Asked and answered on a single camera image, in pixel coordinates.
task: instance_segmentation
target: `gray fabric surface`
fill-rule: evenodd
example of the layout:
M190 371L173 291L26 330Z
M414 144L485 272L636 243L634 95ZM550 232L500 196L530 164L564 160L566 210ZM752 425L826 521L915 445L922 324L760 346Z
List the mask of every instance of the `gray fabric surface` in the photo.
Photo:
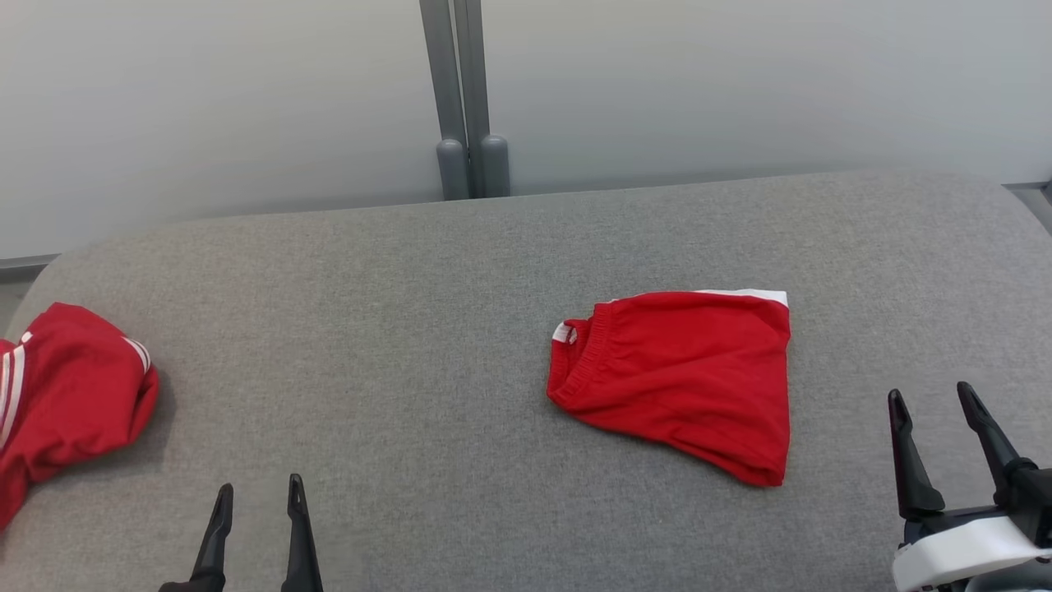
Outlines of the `gray fabric surface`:
M786 289L793 442L752 489L544 395L549 340L656 289ZM62 254L161 371L134 447L36 488L4 590L183 579L235 485L227 590L284 577L303 474L326 590L889 590L886 394L951 507L993 486L954 383L1052 463L1052 237L970 177L823 173L202 221Z

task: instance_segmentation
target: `red garment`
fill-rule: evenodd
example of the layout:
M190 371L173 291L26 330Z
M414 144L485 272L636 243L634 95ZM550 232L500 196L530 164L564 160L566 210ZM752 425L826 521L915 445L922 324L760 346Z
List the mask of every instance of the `red garment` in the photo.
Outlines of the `red garment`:
M80 307L55 304L18 344L0 340L0 531L31 484L134 442L157 391L146 348Z
M785 291L656 291L552 336L548 397L585 424L665 443L747 484L789 454Z

